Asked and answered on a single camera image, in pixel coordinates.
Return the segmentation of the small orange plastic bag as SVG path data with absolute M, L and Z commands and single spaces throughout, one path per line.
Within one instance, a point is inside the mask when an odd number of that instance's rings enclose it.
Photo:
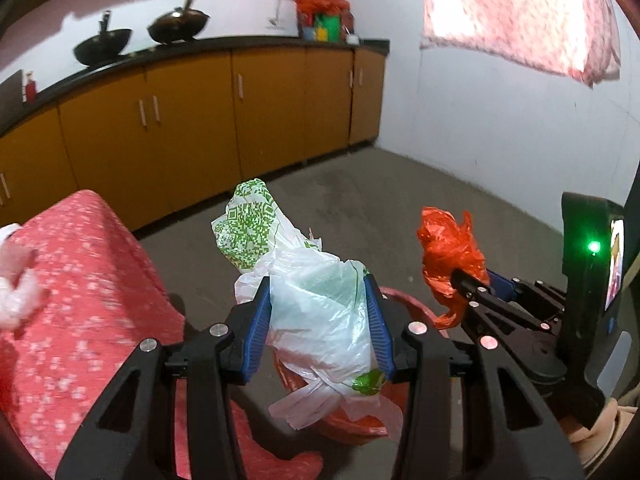
M 447 309 L 434 319 L 434 326 L 450 330 L 463 321 L 466 310 L 466 300 L 451 284 L 452 272 L 460 269 L 489 285 L 485 257 L 473 234 L 472 214 L 463 211 L 463 220 L 458 223 L 451 212 L 425 206 L 416 236 L 423 250 L 424 282 L 436 301 Z

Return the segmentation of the red bottle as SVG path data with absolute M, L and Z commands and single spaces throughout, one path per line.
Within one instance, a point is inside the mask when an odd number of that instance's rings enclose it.
M 26 103 L 33 103 L 37 99 L 37 85 L 32 72 L 26 73 L 24 95 Z

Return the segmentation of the orange lower cabinets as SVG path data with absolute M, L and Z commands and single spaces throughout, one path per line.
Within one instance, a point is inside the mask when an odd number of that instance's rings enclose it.
M 86 68 L 1 102 L 1 219 L 79 190 L 137 230 L 243 180 L 378 136 L 386 39 L 237 36 Z

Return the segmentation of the red bag of items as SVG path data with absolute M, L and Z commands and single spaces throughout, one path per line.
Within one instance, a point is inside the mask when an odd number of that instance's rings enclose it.
M 299 38 L 346 42 L 355 33 L 355 18 L 347 0 L 295 0 Z

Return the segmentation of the black wok without lid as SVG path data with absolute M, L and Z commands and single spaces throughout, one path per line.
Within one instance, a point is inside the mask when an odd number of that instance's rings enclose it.
M 130 28 L 110 29 L 112 11 L 105 10 L 99 21 L 99 32 L 74 47 L 74 57 L 85 66 L 95 66 L 117 58 L 132 35 Z

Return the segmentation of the red trash bin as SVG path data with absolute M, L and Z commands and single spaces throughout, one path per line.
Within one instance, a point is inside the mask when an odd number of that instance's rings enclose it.
M 433 322 L 437 318 L 437 314 L 426 304 L 405 292 L 384 286 L 381 286 L 381 292 L 401 304 L 413 320 L 425 323 L 426 320 Z M 360 415 L 360 418 L 351 420 L 344 408 L 339 406 L 331 414 L 309 426 L 309 429 L 348 445 L 364 445 L 388 437 L 397 441 L 399 432 L 393 430 L 389 436 L 385 422 L 402 423 L 408 391 L 408 384 L 386 382 L 377 396 L 368 396 L 368 400 L 374 400 L 373 404 L 356 408 L 356 414 Z

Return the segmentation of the red floral tablecloth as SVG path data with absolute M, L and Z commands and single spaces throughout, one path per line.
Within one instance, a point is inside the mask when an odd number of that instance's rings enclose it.
M 55 471 L 76 431 L 138 344 L 189 341 L 154 266 L 114 211 L 80 191 L 29 220 L 15 235 L 38 252 L 47 302 L 20 330 L 1 330 L 1 474 L 58 479 Z M 252 437 L 242 408 L 231 417 L 243 479 L 314 479 L 314 452 L 280 460 Z M 186 384 L 176 383 L 177 478 L 190 475 Z

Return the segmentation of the pink window curtain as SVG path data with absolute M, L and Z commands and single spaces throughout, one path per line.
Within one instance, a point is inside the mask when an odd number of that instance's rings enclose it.
M 620 76 L 613 0 L 423 0 L 424 48 L 500 56 L 592 87 Z

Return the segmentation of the dark cutting board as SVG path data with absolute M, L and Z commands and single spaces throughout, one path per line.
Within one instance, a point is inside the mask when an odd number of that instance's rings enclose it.
M 23 71 L 17 70 L 0 84 L 0 125 L 5 127 L 23 109 Z

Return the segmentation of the black wok with lid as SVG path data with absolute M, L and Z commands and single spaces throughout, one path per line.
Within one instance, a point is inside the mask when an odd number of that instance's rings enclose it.
M 192 8 L 193 3 L 184 0 L 183 6 L 161 15 L 148 26 L 149 36 L 158 44 L 193 40 L 209 20 L 208 14 Z

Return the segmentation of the clear bubble wrap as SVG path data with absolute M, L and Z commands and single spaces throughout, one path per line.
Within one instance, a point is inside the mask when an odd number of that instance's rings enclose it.
M 8 332 L 24 327 L 48 296 L 38 281 L 38 252 L 14 240 L 21 228 L 17 223 L 1 228 L 1 329 Z

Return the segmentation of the white green printed plastic bag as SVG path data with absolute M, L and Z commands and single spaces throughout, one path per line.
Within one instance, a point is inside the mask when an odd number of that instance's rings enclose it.
M 239 184 L 224 214 L 212 222 L 221 253 L 239 270 L 237 302 L 255 298 L 269 282 L 271 316 L 266 343 L 303 387 L 273 403 L 269 413 L 295 430 L 342 406 L 373 404 L 386 377 L 369 332 L 364 279 L 357 260 L 324 252 L 286 218 L 263 180 Z

